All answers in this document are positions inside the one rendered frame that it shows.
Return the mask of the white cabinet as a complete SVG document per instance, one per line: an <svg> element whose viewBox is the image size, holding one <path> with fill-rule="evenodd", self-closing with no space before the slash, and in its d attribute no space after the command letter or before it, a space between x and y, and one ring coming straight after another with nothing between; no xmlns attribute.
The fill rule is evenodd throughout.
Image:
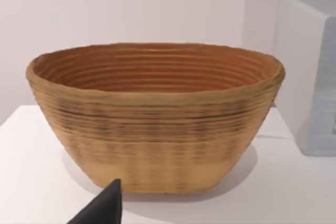
<svg viewBox="0 0 336 224"><path fill-rule="evenodd" d="M279 0L273 53L286 70L275 104L297 146L336 156L336 0Z"/></svg>

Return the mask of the brown woven basket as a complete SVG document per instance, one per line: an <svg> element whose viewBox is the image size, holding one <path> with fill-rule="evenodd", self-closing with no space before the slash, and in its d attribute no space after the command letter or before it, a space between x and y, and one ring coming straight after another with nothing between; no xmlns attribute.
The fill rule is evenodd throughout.
<svg viewBox="0 0 336 224"><path fill-rule="evenodd" d="M264 122L286 72L274 56L194 43L48 52L26 79L67 154L97 186L193 193L216 186Z"/></svg>

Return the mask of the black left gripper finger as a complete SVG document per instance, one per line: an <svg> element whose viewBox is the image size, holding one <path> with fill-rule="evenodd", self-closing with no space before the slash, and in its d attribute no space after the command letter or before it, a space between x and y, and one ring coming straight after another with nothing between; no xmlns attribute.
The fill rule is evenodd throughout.
<svg viewBox="0 0 336 224"><path fill-rule="evenodd" d="M67 224L121 224L121 222L121 179L115 179Z"/></svg>

